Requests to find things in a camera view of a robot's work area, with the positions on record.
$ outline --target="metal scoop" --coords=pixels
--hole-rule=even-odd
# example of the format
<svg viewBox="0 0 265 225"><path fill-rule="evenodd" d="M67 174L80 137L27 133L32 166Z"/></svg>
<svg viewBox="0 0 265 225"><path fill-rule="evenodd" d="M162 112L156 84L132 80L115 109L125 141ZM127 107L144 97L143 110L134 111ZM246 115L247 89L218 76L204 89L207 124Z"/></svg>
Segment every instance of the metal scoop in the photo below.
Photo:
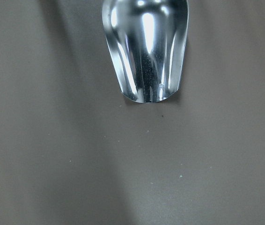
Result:
<svg viewBox="0 0 265 225"><path fill-rule="evenodd" d="M122 93L159 102L179 89L187 0L105 0L103 26Z"/></svg>

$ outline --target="curved metal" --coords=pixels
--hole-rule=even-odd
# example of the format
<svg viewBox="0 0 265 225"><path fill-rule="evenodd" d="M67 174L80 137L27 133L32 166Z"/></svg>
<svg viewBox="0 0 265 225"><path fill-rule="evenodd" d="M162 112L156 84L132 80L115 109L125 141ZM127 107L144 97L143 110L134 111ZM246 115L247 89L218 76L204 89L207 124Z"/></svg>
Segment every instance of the curved metal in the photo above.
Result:
<svg viewBox="0 0 265 225"><path fill-rule="evenodd" d="M105 0L103 26L120 88L139 103L179 89L188 28L187 0Z"/></svg>

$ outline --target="stainless steel scoop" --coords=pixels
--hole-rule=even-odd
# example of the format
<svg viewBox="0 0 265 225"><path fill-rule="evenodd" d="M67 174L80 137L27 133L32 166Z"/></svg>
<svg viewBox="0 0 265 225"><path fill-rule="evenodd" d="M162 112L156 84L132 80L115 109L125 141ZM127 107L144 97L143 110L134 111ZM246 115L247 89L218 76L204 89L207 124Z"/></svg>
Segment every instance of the stainless steel scoop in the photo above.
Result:
<svg viewBox="0 0 265 225"><path fill-rule="evenodd" d="M120 88L135 102L179 89L188 28L187 0L105 0L103 26Z"/></svg>

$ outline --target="shiny metal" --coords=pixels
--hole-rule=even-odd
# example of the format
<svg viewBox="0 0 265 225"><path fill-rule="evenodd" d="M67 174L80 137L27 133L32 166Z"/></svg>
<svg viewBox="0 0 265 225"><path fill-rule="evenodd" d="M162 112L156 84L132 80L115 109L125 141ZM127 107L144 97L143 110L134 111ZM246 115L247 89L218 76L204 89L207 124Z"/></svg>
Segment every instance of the shiny metal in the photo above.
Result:
<svg viewBox="0 0 265 225"><path fill-rule="evenodd" d="M159 102L179 89L187 0L105 0L103 25L125 96Z"/></svg>

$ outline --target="gray surface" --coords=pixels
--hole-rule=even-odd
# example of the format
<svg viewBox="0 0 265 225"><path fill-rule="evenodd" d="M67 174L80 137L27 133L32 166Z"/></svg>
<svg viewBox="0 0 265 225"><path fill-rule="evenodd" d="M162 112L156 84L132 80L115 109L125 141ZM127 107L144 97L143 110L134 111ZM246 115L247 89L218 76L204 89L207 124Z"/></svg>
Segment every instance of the gray surface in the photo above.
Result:
<svg viewBox="0 0 265 225"><path fill-rule="evenodd" d="M101 1L0 1L0 225L265 225L265 1L190 10L181 90L139 105Z"/></svg>

